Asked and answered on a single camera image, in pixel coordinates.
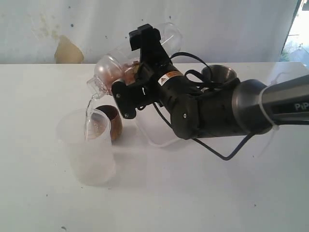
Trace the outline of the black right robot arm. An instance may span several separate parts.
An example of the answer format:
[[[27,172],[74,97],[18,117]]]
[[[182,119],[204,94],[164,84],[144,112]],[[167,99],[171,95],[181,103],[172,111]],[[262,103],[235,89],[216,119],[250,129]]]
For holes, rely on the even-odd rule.
[[[308,124],[308,76],[266,86],[255,79],[224,81],[195,72],[200,82],[194,82],[172,64],[160,40],[159,30],[149,24],[129,33],[130,47],[139,50],[140,61],[129,87],[126,118],[160,103],[169,112],[173,132],[186,140],[253,136],[274,126]]]

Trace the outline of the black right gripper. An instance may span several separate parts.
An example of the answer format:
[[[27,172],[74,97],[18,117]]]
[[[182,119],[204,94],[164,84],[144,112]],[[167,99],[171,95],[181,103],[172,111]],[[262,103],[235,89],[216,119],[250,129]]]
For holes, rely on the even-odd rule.
[[[142,85],[147,105],[157,101],[158,79],[172,70],[171,56],[180,51],[182,39],[172,23],[144,24],[129,33],[130,48],[140,55],[134,83]]]

